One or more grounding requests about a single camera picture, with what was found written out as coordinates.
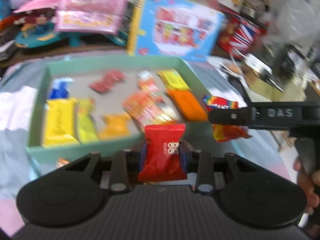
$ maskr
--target toy figure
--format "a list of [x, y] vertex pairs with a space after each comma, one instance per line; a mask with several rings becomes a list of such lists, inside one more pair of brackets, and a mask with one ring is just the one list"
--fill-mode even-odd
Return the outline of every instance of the toy figure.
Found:
[[172, 44], [179, 44], [179, 38], [180, 38], [180, 29], [174, 28], [173, 29], [173, 35], [172, 35]]
[[157, 43], [161, 42], [162, 34], [163, 34], [163, 27], [164, 24], [162, 22], [157, 22], [156, 23], [156, 28], [155, 28], [155, 41]]
[[173, 29], [173, 26], [171, 24], [166, 24], [164, 26], [164, 31], [163, 31], [163, 42], [164, 43], [168, 43], [170, 41], [172, 29]]
[[49, 27], [47, 25], [47, 18], [44, 17], [44, 15], [40, 15], [40, 17], [37, 17], [36, 20], [36, 35], [44, 34], [48, 31]]
[[191, 29], [191, 28], [187, 29], [187, 39], [188, 39], [188, 45], [193, 47], [194, 46], [193, 29]]
[[198, 43], [199, 43], [199, 41], [200, 41], [200, 31], [198, 31], [198, 30], [194, 30], [194, 32], [193, 32], [193, 39], [194, 39], [194, 47], [198, 47]]
[[185, 46], [188, 43], [188, 30], [186, 27], [182, 27], [180, 35], [180, 45]]

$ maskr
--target orange snack bar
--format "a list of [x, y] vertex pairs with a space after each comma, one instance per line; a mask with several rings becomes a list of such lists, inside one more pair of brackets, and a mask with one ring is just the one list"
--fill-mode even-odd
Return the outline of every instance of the orange snack bar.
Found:
[[167, 90], [182, 115], [189, 121], [207, 121], [208, 116], [189, 90]]

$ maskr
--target human hand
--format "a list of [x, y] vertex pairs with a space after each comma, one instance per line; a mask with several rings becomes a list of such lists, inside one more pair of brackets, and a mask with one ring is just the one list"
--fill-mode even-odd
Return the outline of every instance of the human hand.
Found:
[[314, 193], [315, 185], [320, 186], [320, 170], [315, 171], [312, 174], [312, 177], [309, 177], [302, 170], [301, 160], [299, 158], [296, 159], [293, 165], [293, 169], [298, 171], [298, 185], [303, 189], [307, 196], [307, 207], [305, 212], [312, 215], [313, 208], [318, 207], [320, 199], [319, 196]]

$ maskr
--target toy box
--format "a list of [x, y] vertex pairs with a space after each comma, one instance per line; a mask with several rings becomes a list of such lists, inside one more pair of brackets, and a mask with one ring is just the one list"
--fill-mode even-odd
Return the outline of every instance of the toy box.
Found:
[[128, 54], [205, 61], [223, 18], [221, 12], [187, 0], [137, 0]]

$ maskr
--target pink package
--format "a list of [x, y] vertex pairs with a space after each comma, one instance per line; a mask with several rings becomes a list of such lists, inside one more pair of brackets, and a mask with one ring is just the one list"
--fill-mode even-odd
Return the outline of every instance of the pink package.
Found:
[[61, 0], [56, 31], [117, 34], [126, 0]]

